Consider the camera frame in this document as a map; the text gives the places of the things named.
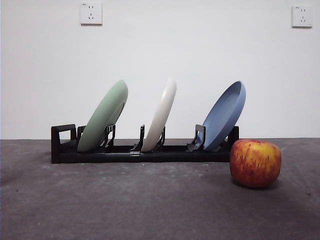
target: black dish rack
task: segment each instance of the black dish rack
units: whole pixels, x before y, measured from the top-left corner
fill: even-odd
[[[134,145],[115,145],[116,125],[107,126],[104,130],[103,143],[93,151],[77,152],[78,143],[86,126],[79,126],[76,131],[75,124],[51,127],[51,163],[146,163],[146,162],[221,162],[227,163],[230,150],[239,139],[239,127],[233,127],[215,151],[204,151],[206,140],[206,127],[195,126],[195,136],[191,143],[185,145],[165,145],[166,127],[156,147],[151,152],[141,152],[145,136],[145,126],[140,127],[140,139]],[[60,132],[70,131],[70,140],[61,142]],[[198,133],[202,133],[200,144],[196,144]]]

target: concrete floor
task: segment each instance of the concrete floor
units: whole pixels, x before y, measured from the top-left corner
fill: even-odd
[[[320,138],[271,139],[265,190],[228,163],[51,164],[48,140],[1,141],[2,240],[318,240]]]

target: apple skin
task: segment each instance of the apple skin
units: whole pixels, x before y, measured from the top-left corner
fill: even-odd
[[[265,188],[279,176],[281,150],[271,142],[256,139],[237,140],[230,152],[230,173],[240,184]]]

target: electrical outlet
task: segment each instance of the electrical outlet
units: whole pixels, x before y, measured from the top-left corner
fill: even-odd
[[[311,28],[313,24],[312,9],[310,5],[292,6],[292,27]]]
[[[81,3],[80,23],[83,25],[102,25],[102,3]]]

